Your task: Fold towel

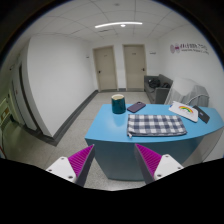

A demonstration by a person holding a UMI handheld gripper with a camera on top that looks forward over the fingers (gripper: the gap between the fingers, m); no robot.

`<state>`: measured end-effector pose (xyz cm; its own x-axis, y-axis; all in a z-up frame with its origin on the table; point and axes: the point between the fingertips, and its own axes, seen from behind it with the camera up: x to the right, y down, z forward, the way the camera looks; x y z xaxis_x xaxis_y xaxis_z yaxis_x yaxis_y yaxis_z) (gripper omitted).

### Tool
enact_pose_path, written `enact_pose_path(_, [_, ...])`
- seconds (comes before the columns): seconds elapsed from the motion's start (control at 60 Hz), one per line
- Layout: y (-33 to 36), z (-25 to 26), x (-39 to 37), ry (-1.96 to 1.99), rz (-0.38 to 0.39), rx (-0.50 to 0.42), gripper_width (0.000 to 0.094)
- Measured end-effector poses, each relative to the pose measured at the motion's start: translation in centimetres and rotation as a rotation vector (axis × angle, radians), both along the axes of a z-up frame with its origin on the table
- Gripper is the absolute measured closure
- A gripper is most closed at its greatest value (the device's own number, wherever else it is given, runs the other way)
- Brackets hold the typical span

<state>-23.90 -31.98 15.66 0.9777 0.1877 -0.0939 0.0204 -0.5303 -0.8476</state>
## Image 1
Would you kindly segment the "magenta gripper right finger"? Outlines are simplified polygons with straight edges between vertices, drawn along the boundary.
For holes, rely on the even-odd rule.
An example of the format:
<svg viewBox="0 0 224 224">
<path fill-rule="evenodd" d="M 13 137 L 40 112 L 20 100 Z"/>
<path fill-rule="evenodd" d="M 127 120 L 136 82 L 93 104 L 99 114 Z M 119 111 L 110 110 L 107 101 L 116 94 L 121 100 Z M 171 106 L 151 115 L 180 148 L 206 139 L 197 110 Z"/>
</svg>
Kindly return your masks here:
<svg viewBox="0 0 224 224">
<path fill-rule="evenodd" d="M 139 144 L 135 145 L 134 153 L 146 184 L 183 169 L 171 155 L 160 155 Z"/>
</svg>

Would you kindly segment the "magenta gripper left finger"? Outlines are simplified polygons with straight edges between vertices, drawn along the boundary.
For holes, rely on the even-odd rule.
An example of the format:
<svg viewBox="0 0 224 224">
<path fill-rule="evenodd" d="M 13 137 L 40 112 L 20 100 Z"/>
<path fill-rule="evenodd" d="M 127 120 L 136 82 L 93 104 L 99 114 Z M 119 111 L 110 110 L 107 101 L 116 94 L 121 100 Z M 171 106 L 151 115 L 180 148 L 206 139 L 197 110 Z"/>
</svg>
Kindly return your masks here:
<svg viewBox="0 0 224 224">
<path fill-rule="evenodd" d="M 94 156 L 94 146 L 90 145 L 70 157 L 58 158 L 46 171 L 83 187 Z"/>
</svg>

